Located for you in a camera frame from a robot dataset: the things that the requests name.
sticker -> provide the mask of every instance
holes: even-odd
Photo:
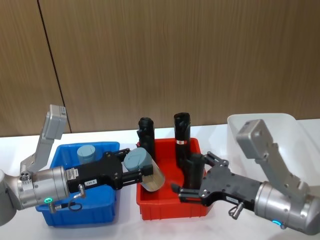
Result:
[[[66,170],[65,173],[66,173],[67,180],[73,180],[79,176],[78,169],[77,168],[75,169],[74,167]]]
[[[176,142],[176,144],[179,144],[179,145],[187,144],[187,141],[175,140],[175,142]]]
[[[93,180],[90,180],[90,181],[86,181],[84,183],[85,186],[91,186],[91,185],[95,185],[97,184],[97,179],[93,179]]]
[[[60,106],[60,113],[61,113],[62,115],[67,115],[67,113],[66,113],[66,108],[65,108],[64,106]]]
[[[230,202],[233,202],[233,203],[235,203],[235,204],[239,204],[239,201],[238,201],[237,199],[234,199],[234,198],[229,197],[229,196],[226,196],[225,198],[226,198],[228,201],[230,201]]]

blue plastic bin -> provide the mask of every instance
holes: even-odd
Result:
[[[80,165],[77,150],[83,145],[93,145],[95,147],[96,160],[101,159],[104,152],[118,151],[118,142],[85,142],[64,144],[57,147],[50,168],[64,166],[65,168]],[[70,194],[69,198],[57,201],[56,204],[68,203],[77,193]],[[110,186],[103,185],[86,190],[85,198],[78,198],[77,203],[82,204],[82,210],[70,211],[68,208],[59,209],[51,214],[48,205],[35,207],[43,214],[49,226],[66,226],[78,224],[101,224],[109,223],[115,217],[116,191]]]

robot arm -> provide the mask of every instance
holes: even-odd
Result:
[[[229,215],[237,219],[243,209],[307,235],[320,233],[320,198],[309,194],[309,186],[287,169],[263,120],[248,121],[236,136],[247,158],[261,165],[270,182],[231,173],[229,162],[211,152],[203,156],[212,166],[200,189],[172,185],[181,202],[209,206],[217,200],[236,205]]]
[[[6,175],[0,170],[0,226],[9,222],[17,210],[48,204],[51,213],[57,209],[76,205],[76,198],[84,198],[86,189],[109,185],[115,190],[124,186],[152,181],[153,160],[145,149],[124,149],[118,152],[105,152],[99,161],[64,169],[63,166],[38,171],[47,165],[54,139],[60,139],[67,121],[63,106],[50,105],[45,124],[39,137],[36,152],[23,160],[20,175]],[[138,163],[135,169],[123,172],[122,162],[130,152]],[[70,193],[79,192],[68,204],[55,205]]]

white plastic bin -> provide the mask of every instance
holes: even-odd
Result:
[[[246,121],[256,119],[264,120],[273,142],[279,145],[289,171],[310,186],[319,186],[320,152],[296,119],[285,113],[236,114],[228,117],[227,155],[231,171],[261,182],[268,180],[260,165],[254,159],[245,157],[235,139]]]

black cylinder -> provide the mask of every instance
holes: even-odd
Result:
[[[174,115],[175,160],[178,168],[183,169],[190,157],[190,114],[180,112]]]
[[[139,136],[139,145],[151,155],[154,161],[156,161],[154,121],[149,117],[142,117],[138,124],[139,130],[136,131],[136,133]]]
[[[182,172],[184,176],[183,188],[200,189],[204,177],[205,160],[200,153],[192,153],[184,163]]]

